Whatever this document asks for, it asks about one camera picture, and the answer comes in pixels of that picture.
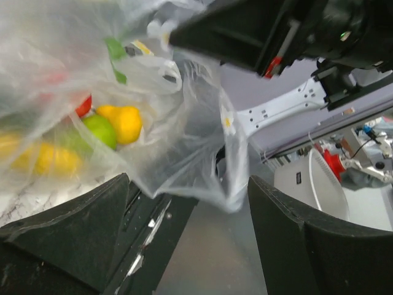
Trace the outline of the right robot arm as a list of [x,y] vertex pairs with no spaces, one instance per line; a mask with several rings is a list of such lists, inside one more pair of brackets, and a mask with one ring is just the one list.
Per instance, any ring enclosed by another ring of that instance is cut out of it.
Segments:
[[251,136],[306,111],[330,111],[392,82],[391,1],[217,2],[169,35],[177,48],[271,79],[297,60],[316,70],[254,108],[221,111],[224,130]]

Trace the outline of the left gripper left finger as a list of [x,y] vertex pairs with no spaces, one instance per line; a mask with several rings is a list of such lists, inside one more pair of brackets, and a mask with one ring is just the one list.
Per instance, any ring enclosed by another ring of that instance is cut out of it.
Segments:
[[121,174],[1,227],[1,294],[102,294],[128,193]]

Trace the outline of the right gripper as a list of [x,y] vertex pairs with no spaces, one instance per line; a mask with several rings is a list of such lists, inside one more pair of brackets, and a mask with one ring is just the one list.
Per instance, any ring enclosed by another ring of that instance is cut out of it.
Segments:
[[392,70],[392,1],[294,1],[272,30],[261,76],[295,60],[323,58],[352,69]]

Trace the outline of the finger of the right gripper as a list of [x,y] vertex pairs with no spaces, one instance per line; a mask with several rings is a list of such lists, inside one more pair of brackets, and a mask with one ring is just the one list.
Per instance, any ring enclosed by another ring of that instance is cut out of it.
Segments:
[[306,1],[214,1],[174,29],[169,43],[273,77],[292,65],[290,45],[306,14]]

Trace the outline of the green fake apple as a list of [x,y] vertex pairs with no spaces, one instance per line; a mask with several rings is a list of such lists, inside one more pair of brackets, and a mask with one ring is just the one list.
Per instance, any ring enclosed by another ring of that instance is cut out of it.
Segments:
[[109,148],[116,150],[116,133],[111,123],[103,116],[93,114],[82,119],[93,135]]

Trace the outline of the clear plastic bag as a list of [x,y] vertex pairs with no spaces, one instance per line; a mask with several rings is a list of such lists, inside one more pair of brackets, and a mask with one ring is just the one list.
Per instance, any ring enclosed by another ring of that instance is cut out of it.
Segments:
[[238,211],[247,141],[219,64],[169,35],[200,1],[2,1],[1,192],[126,173]]

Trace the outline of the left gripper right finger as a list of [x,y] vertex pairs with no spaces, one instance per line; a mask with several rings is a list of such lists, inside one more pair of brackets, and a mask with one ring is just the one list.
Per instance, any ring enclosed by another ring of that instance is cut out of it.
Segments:
[[323,213],[258,176],[247,193],[268,294],[392,294],[392,232]]

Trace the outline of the yellow fake banana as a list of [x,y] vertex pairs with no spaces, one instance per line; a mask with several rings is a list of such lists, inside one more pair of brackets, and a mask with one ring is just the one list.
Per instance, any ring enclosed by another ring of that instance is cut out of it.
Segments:
[[18,153],[23,138],[17,133],[1,134],[1,164],[11,160],[10,167],[23,173],[72,177],[84,165],[80,156],[65,147],[47,141],[35,141]]

